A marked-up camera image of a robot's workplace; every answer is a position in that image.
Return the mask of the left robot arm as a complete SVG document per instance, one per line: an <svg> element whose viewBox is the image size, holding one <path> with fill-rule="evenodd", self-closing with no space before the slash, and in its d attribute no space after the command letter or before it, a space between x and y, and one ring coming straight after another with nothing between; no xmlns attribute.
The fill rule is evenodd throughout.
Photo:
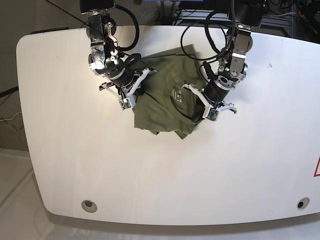
<svg viewBox="0 0 320 240"><path fill-rule="evenodd" d="M237 112L234 104L225 103L228 93L236 87L247 75L248 66L245 62L246 54L253 45L252 28L261 26L265 1L263 0L232 0L228 19L232 27L225 34L226 45L221 50L209 33L209 25L215 12L210 13L200 23L204 26L205 36L216 55L203 58L201 68L207 78L206 86L198 89L194 84L184 84L183 88L196 95L196 103L192 115L192 122L199 123L204 119L216 121L220 112L230 110Z"/></svg>

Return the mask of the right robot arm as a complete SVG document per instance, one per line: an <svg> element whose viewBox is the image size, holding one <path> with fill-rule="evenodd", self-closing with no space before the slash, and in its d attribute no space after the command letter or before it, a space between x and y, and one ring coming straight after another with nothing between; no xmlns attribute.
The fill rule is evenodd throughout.
<svg viewBox="0 0 320 240"><path fill-rule="evenodd" d="M88 57L90 69L94 74L108 79L99 86L99 90L108 90L124 100L129 95L142 96L142 81L147 75L155 73L155 68L133 68L138 62L143 63L139 53L127 54L138 43L139 23L135 15L127 8L117 5L114 0L81 0L80 12L87 14L86 33L90 39L91 54ZM135 28L134 40L127 47L119 46L115 37L117 24L108 13L108 9L117 9L127 13Z"/></svg>

